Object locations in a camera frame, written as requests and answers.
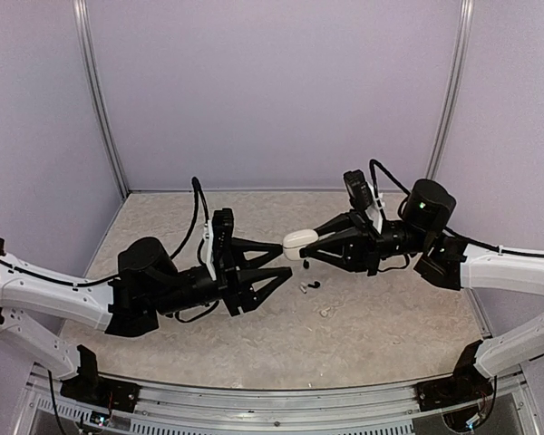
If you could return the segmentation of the white earbud charging case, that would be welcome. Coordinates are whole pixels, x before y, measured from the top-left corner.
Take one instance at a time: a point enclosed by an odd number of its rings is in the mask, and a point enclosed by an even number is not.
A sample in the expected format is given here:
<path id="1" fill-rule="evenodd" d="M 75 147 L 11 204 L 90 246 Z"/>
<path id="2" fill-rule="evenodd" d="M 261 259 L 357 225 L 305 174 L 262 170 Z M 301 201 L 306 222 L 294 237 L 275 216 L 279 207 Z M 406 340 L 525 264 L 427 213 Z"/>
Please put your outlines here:
<path id="1" fill-rule="evenodd" d="M 300 250 L 315 243 L 319 235 L 314 229 L 301 229 L 284 236 L 282 241 L 284 256 L 290 261 L 299 261 Z"/>

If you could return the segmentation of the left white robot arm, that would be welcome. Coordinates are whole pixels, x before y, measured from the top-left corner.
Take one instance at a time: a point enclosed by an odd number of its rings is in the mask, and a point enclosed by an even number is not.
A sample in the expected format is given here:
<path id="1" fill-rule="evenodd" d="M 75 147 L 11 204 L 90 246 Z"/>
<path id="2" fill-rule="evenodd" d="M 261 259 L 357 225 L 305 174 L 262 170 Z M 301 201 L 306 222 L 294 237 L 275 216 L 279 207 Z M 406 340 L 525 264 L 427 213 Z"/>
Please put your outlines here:
<path id="1" fill-rule="evenodd" d="M 62 396 L 120 411 L 133 410 L 139 385 L 101 376 L 94 351 L 60 339 L 33 312 L 136 338 L 157 330 L 160 316 L 180 319 L 199 306 L 207 314 L 219 304 L 232 316 L 254 311 L 292 275 L 286 266 L 266 266 L 281 246 L 237 238 L 205 265 L 180 271 L 159 239 L 144 237 L 119 254 L 117 275 L 102 281 L 28 265 L 4 244 L 0 238 L 0 340 L 32 355 L 61 382 Z"/>

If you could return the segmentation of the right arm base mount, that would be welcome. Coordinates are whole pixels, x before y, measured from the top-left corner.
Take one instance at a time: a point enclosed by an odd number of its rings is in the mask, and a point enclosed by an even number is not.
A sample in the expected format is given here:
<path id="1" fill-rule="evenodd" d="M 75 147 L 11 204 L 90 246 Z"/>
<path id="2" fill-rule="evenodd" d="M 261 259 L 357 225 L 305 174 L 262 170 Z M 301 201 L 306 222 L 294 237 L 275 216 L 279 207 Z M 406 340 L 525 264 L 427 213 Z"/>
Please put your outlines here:
<path id="1" fill-rule="evenodd" d="M 452 407 L 494 393 L 490 380 L 472 375 L 451 375 L 418 382 L 414 389 L 421 412 Z"/>

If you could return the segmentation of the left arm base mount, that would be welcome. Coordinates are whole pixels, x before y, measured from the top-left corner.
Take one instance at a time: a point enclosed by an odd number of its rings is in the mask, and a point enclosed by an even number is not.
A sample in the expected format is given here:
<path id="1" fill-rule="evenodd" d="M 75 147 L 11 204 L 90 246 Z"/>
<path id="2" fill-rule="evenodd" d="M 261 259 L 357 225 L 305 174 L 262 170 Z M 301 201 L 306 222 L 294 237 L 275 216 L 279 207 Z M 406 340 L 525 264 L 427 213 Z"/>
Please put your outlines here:
<path id="1" fill-rule="evenodd" d="M 62 381 L 63 397 L 105 408 L 108 411 L 133 413 L 139 399 L 141 386 L 99 376 L 95 381 L 82 376 Z"/>

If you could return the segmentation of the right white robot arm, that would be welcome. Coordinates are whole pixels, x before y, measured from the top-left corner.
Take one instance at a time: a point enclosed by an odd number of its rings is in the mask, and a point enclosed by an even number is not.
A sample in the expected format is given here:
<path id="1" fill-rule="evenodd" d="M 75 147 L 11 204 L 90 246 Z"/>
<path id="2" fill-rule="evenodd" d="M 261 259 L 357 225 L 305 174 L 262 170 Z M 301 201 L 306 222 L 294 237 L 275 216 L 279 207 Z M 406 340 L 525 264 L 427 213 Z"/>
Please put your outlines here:
<path id="1" fill-rule="evenodd" d="M 544 296 L 544 251 L 477 246 L 446 225 L 456 200 L 440 184 L 417 180 L 399 219 L 379 216 L 380 201 L 361 172 L 345 173 L 351 210 L 283 242 L 286 257 L 314 258 L 349 272 L 374 276 L 392 256 L 418 256 L 414 269 L 443 289 L 499 289 Z M 491 395 L 491 379 L 544 355 L 544 313 L 506 333 L 468 344 L 452 374 L 416 386 L 424 411 Z"/>

